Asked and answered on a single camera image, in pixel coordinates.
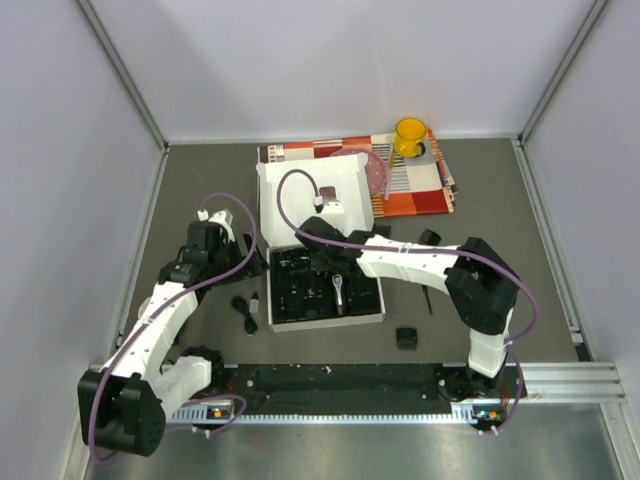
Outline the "silver hair clipper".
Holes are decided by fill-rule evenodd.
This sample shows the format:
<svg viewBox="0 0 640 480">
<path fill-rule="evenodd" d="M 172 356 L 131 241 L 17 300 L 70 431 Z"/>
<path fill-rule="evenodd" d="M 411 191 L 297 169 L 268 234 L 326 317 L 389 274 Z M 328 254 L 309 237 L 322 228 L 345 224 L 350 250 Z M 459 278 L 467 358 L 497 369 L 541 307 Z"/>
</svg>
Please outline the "silver hair clipper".
<svg viewBox="0 0 640 480">
<path fill-rule="evenodd" d="M 342 316 L 345 311 L 345 300 L 343 294 L 344 280 L 341 274 L 334 274 L 331 277 L 332 286 L 335 291 L 336 310 L 339 316 Z"/>
</svg>

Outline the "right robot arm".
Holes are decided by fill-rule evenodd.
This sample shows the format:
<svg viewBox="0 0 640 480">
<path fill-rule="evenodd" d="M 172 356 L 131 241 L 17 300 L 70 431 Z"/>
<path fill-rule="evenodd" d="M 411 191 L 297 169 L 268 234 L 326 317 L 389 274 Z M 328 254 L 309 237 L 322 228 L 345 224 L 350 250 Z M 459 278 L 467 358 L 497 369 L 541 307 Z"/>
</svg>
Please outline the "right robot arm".
<svg viewBox="0 0 640 480">
<path fill-rule="evenodd" d="M 470 350 L 464 370 L 438 374 L 439 390 L 459 401 L 486 397 L 504 380 L 504 341 L 519 293 L 519 276 L 484 240 L 470 237 L 449 247 L 402 243 L 372 231 L 345 236 L 313 216 L 296 231 L 316 267 L 343 275 L 362 273 L 419 284 L 446 294 L 469 328 Z"/>
</svg>

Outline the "white cardboard box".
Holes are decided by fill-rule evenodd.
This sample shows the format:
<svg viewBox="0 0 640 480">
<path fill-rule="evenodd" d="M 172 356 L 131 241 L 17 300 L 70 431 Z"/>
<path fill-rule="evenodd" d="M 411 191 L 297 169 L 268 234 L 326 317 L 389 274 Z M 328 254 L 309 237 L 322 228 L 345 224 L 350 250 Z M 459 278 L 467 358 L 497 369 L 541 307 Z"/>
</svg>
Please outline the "white cardboard box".
<svg viewBox="0 0 640 480">
<path fill-rule="evenodd" d="M 295 237 L 294 226 L 316 215 L 312 200 L 320 187 L 334 186 L 339 201 L 344 205 L 344 214 L 319 215 L 347 236 L 354 230 L 370 230 L 374 226 L 374 215 L 369 194 L 364 154 L 326 157 L 321 159 L 294 160 L 259 163 L 259 212 L 260 231 L 267 243 L 267 258 L 272 249 L 305 246 Z M 344 327 L 352 325 L 380 323 L 386 314 L 383 299 L 383 315 L 372 323 L 353 323 L 342 326 L 302 327 L 291 330 L 275 330 L 271 325 L 270 287 L 267 277 L 267 318 L 272 331 L 276 333 Z"/>
</svg>

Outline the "small oil bottle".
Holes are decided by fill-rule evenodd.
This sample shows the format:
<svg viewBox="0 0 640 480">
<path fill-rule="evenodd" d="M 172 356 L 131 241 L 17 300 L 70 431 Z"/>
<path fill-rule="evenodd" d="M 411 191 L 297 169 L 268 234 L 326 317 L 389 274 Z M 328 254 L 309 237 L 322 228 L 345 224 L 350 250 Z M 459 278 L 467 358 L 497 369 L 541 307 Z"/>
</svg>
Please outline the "small oil bottle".
<svg viewBox="0 0 640 480">
<path fill-rule="evenodd" d="M 251 296 L 250 302 L 249 302 L 249 312 L 251 314 L 255 314 L 259 311 L 259 296 L 257 292 L 254 292 Z"/>
</svg>

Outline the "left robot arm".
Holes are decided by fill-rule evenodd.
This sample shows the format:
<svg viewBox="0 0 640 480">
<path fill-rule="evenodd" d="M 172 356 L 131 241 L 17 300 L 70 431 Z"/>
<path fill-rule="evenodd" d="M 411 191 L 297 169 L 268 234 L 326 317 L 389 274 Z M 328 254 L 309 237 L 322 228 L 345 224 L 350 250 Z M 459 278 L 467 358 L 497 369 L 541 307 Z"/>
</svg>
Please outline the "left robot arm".
<svg viewBox="0 0 640 480">
<path fill-rule="evenodd" d="M 99 369 L 87 370 L 77 386 L 82 438 L 92 452 L 107 449 L 149 456 L 159 446 L 167 420 L 198 393 L 216 396 L 227 374 L 219 353 L 188 348 L 163 365 L 189 317 L 214 286 L 263 273 L 266 262 L 245 233 L 242 253 L 227 210 L 190 223 L 175 259 L 159 272 L 147 306 L 117 352 Z"/>
</svg>

